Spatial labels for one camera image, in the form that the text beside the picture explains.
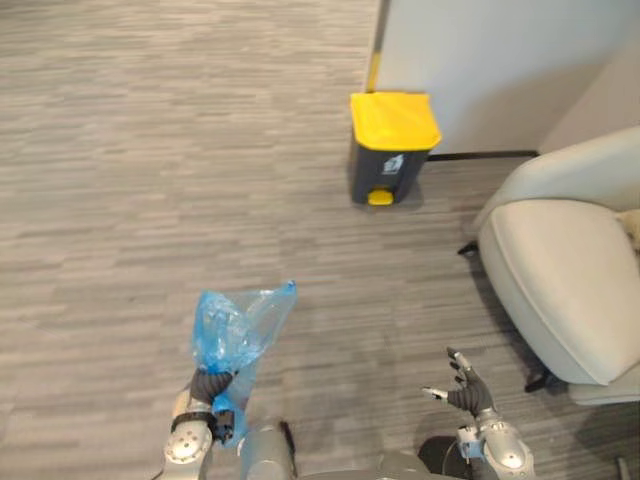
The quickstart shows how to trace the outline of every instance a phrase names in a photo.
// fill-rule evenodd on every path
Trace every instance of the yellow lid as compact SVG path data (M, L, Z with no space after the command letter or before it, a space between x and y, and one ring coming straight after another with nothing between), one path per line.
M429 95L354 93L351 115L357 142L371 150L431 150L442 138Z

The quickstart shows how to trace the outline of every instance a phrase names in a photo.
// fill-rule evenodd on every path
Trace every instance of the blue plastic bag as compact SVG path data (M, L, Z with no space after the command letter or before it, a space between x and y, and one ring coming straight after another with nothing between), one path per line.
M295 282L277 290L221 294L202 292L193 325L196 367L209 373L237 375L218 395L213 411L233 410L234 435L225 446L234 446L247 432L244 410L256 380L258 359L278 337L296 303Z

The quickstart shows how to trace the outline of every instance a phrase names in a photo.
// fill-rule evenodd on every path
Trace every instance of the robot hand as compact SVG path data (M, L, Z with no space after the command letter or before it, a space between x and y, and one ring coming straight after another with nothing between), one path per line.
M473 418L483 410L495 410L489 388L473 369L471 363L462 353L451 347L447 347L447 354L452 360L449 365L457 371L455 380L462 385L462 389L445 392L437 388L424 387L423 392L431 395L435 400L442 400L470 412Z
M458 429L460 454L467 460L483 459L499 479L535 478L533 454L516 428L502 420L487 385L462 353L448 347L447 354L453 360L451 366L457 371L456 381L462 389L447 392L424 387L422 391L473 415L475 425Z
M188 389L176 399L171 434L164 449L164 469L154 478L204 480L213 443L224 443L233 436L233 412L211 412L213 400L232 380L233 375L227 372L195 371Z

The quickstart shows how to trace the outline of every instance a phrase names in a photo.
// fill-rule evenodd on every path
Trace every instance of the baseboard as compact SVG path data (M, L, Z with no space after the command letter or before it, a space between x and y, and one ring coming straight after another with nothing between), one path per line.
M534 158L540 155L536 150L499 150L495 152L436 153L427 157L427 162L448 160L481 160L489 158Z

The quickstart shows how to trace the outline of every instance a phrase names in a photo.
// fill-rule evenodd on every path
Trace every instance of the white wall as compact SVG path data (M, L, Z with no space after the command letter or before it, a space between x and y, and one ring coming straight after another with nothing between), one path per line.
M556 124L540 147L550 152L590 138L640 125L640 22L584 95Z
M439 153L537 149L639 16L638 0L391 0L376 89L431 94Z

